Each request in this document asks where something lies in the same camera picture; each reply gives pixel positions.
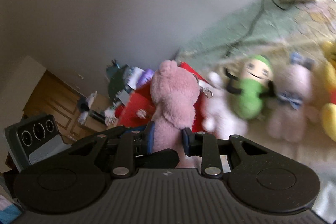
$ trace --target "doll face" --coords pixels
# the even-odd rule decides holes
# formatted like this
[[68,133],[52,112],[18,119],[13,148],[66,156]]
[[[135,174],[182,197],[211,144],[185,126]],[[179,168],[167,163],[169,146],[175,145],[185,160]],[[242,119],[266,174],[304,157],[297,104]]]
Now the doll face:
[[273,73],[264,62],[257,59],[248,60],[241,72],[240,79],[253,79],[264,86],[269,80],[273,80]]

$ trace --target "doll's eye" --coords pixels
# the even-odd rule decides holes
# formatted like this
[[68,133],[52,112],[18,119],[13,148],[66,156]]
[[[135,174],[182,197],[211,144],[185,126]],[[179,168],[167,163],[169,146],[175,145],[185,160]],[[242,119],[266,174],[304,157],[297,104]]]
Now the doll's eye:
[[246,66],[248,69],[254,69],[254,65],[252,63],[249,63],[247,66]]

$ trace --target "green plush doll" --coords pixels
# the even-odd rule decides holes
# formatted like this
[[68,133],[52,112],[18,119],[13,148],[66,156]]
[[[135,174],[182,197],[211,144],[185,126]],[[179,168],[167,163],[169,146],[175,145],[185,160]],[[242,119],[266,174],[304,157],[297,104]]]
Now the green plush doll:
[[[258,116],[264,98],[275,96],[271,64],[262,55],[253,56],[245,63],[240,78],[230,74],[228,69],[226,76],[230,78],[226,90],[238,95],[234,111],[243,119],[250,120]],[[233,86],[235,80],[238,81],[236,87]]]

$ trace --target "plush toy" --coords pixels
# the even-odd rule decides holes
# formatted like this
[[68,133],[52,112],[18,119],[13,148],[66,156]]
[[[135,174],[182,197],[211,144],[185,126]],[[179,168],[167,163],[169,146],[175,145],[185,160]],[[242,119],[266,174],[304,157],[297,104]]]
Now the plush toy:
[[244,135],[247,130],[247,122],[230,110],[227,100],[229,94],[222,87],[221,77],[212,71],[208,74],[208,79],[212,85],[208,89],[211,89],[213,96],[209,99],[205,95],[201,95],[204,130],[222,140],[228,140],[232,134]]
[[200,93],[197,78],[178,67],[176,61],[164,61],[154,73],[151,83],[156,111],[153,150],[171,148],[179,154],[178,168],[195,167],[194,156],[187,157],[182,146],[181,130],[194,122],[194,104]]
[[237,115],[249,120],[258,116],[263,108],[264,98],[274,96],[273,72],[267,58],[261,55],[249,59],[240,74],[236,77],[226,69],[226,76],[230,78],[226,90],[238,95],[233,108]]
[[313,99],[314,61],[298,53],[291,55],[291,64],[279,75],[276,84],[277,106],[269,120],[268,134],[276,139],[299,142],[303,139],[307,118],[317,122],[317,109],[309,106]]
[[322,126],[325,132],[336,141],[336,44],[326,41],[322,45],[322,50],[326,58],[325,88],[330,94],[330,103],[322,108]]

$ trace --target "white plush toy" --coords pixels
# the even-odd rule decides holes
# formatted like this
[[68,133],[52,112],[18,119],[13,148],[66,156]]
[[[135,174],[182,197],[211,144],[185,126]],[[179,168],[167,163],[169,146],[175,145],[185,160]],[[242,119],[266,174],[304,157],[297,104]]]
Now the white plush toy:
[[227,140],[232,134],[245,135],[247,122],[231,111],[227,100],[229,93],[222,88],[221,77],[212,71],[208,74],[208,79],[212,85],[208,89],[212,91],[213,96],[209,99],[202,95],[201,112],[204,117],[202,123],[204,130],[222,140]]

